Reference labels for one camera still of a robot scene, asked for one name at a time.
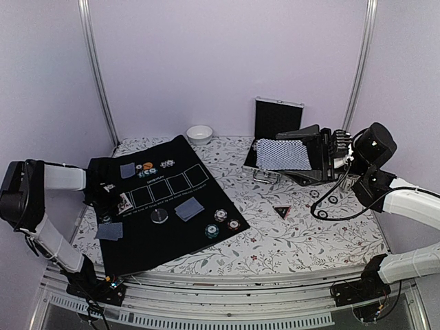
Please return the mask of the dealt card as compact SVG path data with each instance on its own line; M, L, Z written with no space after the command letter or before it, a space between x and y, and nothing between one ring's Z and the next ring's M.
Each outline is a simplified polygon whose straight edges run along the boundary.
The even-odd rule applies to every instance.
M116 223L100 223L95 238L100 240L117 241L118 233Z
M183 221L187 221L199 212L197 201L188 200L175 208L176 215Z
M120 165L120 176L122 179L128 179L136 174L134 163Z

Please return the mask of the blue playing card deck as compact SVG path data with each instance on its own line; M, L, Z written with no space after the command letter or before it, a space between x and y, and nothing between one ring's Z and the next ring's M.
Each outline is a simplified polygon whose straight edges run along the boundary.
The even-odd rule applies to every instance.
M258 140L256 165L270 171L311 170L307 147L300 140Z

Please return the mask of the green chip stack top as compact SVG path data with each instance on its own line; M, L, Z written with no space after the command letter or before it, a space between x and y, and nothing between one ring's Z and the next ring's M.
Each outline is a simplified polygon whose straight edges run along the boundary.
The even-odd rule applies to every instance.
M136 175L139 178L144 178L144 177L148 177L148 176L157 174L158 170L156 169L156 167L153 167L153 168L151 168L149 170L143 170L142 165L143 164L137 164L135 166L135 168L136 168Z

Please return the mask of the orange round button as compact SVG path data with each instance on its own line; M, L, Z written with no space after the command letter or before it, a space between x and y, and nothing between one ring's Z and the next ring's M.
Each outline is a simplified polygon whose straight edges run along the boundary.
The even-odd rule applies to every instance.
M151 162L146 162L142 165L142 168L144 171L149 170L149 169L153 168L153 164Z

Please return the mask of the white chip stack top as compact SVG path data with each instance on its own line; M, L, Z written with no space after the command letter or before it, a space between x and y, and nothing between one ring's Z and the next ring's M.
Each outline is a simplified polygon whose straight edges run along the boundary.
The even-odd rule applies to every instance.
M173 159L168 159L166 161L163 161L160 164L160 167L161 168L170 168L170 167L173 167L174 165L175 165L175 161Z

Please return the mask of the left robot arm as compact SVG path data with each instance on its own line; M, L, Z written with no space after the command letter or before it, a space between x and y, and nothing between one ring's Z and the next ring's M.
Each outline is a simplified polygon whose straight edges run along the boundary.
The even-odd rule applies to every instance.
M96 207L104 216L113 216L121 202L116 186L105 182L95 170L35 159L10 162L1 184L1 219L15 232L23 233L33 250L56 262L87 298L97 298L102 283L94 265L49 220L45 210L47 190L83 192L88 206Z

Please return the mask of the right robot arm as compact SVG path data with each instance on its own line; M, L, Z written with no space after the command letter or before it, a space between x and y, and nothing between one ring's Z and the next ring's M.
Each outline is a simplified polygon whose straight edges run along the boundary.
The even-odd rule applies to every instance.
M359 179L352 190L367 209L401 215L439 229L439 195L380 170L397 150L391 133L377 122L353 138L354 168ZM355 293L371 299L382 288L400 280L439 273L439 244L401 254L373 257L356 283Z

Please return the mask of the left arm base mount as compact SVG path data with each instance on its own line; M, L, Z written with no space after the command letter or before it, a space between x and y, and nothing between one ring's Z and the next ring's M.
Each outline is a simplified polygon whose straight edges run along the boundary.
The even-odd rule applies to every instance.
M125 298L127 287L123 284L114 285L107 280L94 278L87 279L80 273L65 272L68 285L66 292L72 296L84 298L87 302L104 303L121 307Z

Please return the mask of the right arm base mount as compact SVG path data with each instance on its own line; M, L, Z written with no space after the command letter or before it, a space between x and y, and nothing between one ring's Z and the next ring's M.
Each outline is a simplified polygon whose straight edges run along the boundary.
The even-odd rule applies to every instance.
M330 295L337 307L375 300L371 304L352 308L353 315L363 323L379 320L390 293L389 285L373 278L361 278L354 281L341 280L334 282L330 288Z

